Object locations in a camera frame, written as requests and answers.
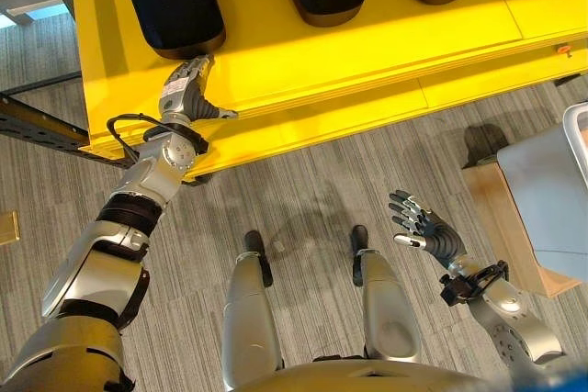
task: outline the cardboard box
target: cardboard box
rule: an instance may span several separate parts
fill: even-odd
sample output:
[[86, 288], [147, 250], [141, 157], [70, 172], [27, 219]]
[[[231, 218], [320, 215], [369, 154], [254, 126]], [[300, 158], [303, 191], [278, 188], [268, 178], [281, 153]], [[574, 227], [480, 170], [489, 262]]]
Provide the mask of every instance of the cardboard box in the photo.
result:
[[508, 262], [513, 285], [555, 297], [581, 283], [537, 263], [525, 224], [497, 162], [462, 171], [496, 259]]

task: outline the black joint band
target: black joint band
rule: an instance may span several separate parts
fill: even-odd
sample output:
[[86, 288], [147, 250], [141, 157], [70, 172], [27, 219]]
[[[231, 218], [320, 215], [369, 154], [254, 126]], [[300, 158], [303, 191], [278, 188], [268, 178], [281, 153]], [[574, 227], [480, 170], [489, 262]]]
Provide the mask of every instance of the black joint band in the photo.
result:
[[162, 208], [151, 199], [119, 193], [110, 198], [96, 220], [128, 225], [150, 236], [161, 214]]
[[101, 305], [90, 300], [68, 299], [64, 300], [62, 307], [57, 314], [57, 319], [63, 317], [84, 316], [93, 317], [95, 319], [102, 319], [110, 323], [112, 326], [117, 326], [119, 315], [117, 312], [105, 305]]

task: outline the black cable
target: black cable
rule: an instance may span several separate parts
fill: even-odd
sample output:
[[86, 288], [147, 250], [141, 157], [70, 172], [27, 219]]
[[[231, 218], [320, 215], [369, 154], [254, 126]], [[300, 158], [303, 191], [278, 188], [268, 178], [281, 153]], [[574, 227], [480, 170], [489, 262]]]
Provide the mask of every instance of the black cable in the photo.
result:
[[185, 137], [185, 135], [183, 135], [182, 132], [180, 132], [179, 130], [168, 127], [167, 125], [165, 125], [164, 123], [162, 123], [158, 119], [155, 119], [153, 117], [149, 117], [149, 116], [143, 115], [143, 114], [121, 114], [118, 117], [113, 117], [113, 118], [109, 119], [107, 121], [108, 131], [114, 137], [114, 139], [120, 143], [120, 145], [122, 146], [122, 149], [125, 151], [125, 153], [127, 153], [127, 155], [129, 155], [129, 157], [134, 162], [137, 162], [139, 160], [139, 154], [134, 149], [132, 149], [132, 147], [129, 144], [127, 144], [120, 137], [120, 135], [117, 133], [117, 131], [115, 129], [115, 124], [117, 123], [117, 121], [148, 121], [156, 126], [160, 126], [162, 128], [165, 128], [169, 132], [173, 132], [176, 135], [179, 135], [181, 137]]

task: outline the robot leg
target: robot leg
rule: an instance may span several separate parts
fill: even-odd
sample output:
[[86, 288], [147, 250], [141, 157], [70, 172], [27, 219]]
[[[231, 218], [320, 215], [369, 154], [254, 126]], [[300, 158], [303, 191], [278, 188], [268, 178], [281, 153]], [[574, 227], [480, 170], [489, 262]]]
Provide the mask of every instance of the robot leg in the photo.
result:
[[276, 326], [266, 297], [271, 273], [267, 273], [269, 265], [259, 233], [248, 233], [245, 246], [248, 251], [237, 258], [224, 308], [222, 377], [226, 390], [283, 367]]
[[368, 248], [368, 230], [351, 233], [355, 254], [354, 281], [363, 286], [366, 356], [371, 359], [419, 362], [421, 336], [413, 308], [390, 264]]

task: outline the black metal beam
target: black metal beam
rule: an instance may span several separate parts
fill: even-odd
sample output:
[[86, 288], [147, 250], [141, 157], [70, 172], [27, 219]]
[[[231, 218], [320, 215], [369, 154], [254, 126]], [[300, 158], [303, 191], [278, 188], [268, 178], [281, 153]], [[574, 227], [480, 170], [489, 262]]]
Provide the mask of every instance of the black metal beam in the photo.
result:
[[0, 93], [0, 135], [121, 168], [132, 166], [130, 158], [112, 161], [78, 150], [90, 143], [86, 130], [25, 105], [4, 93]]
[[68, 82], [70, 80], [82, 78], [82, 71], [75, 71], [73, 73], [65, 73], [64, 75], [58, 75], [52, 78], [46, 78], [45, 80], [39, 80], [29, 84], [22, 84], [21, 86], [13, 87], [2, 91], [4, 95], [16, 95], [22, 94], [23, 92], [33, 91], [35, 89], [41, 89], [41, 87], [51, 86], [53, 84], [59, 84]]

